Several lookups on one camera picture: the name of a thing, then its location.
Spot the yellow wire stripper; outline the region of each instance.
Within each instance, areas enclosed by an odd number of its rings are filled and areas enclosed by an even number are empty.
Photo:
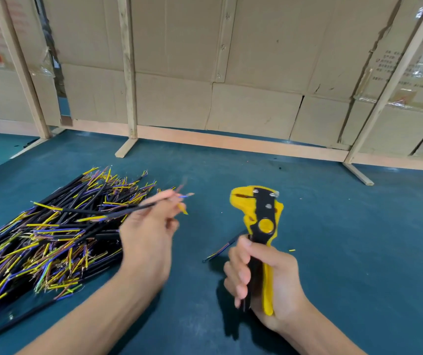
[[[284,209],[284,205],[277,201],[278,196],[278,191],[258,185],[238,187],[231,191],[229,201],[233,207],[243,211],[244,224],[251,241],[270,247],[272,240],[277,237],[277,224]],[[241,302],[241,309],[249,309],[251,290],[259,287],[262,276],[262,309],[270,316],[274,313],[272,268],[255,258],[251,258],[248,266],[251,270],[251,281],[248,284],[247,296]]]

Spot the right hand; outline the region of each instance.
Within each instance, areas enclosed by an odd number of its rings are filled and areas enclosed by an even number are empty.
[[[251,256],[273,268],[274,314],[267,316],[263,312],[260,295],[251,298],[251,309],[270,330],[282,331],[292,314],[309,304],[300,285],[297,259],[290,254],[264,244],[253,243],[247,237],[241,236],[237,245],[230,249],[228,256],[229,262],[224,266],[227,276],[225,287],[235,297],[237,308],[248,292],[251,271],[247,264]]]

